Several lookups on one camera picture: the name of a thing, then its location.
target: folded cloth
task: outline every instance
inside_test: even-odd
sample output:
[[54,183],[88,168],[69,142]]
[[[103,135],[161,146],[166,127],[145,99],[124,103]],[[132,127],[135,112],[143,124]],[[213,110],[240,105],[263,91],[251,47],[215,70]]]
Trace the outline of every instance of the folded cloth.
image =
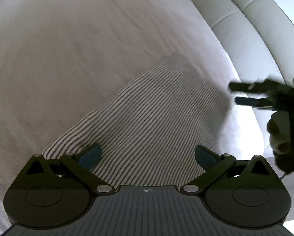
[[181,187],[204,173],[194,148],[216,145],[229,104],[229,97],[185,56],[174,53],[65,131],[42,154],[55,159],[98,142],[102,159],[92,172],[114,187]]

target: white leather headboard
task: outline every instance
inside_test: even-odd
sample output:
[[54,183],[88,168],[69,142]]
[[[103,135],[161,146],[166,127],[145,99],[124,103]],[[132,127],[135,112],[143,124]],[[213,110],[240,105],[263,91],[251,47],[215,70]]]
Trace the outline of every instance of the white leather headboard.
[[[191,0],[228,52],[241,81],[269,75],[292,85],[294,25],[273,0]],[[272,111],[254,110],[269,149]]]

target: bed sheet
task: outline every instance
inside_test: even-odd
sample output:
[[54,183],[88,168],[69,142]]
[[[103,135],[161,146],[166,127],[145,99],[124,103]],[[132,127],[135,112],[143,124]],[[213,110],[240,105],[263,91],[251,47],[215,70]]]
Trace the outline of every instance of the bed sheet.
[[[0,0],[0,234],[4,193],[31,155],[173,52],[224,93],[239,80],[190,0]],[[233,106],[214,151],[263,150],[253,110]]]

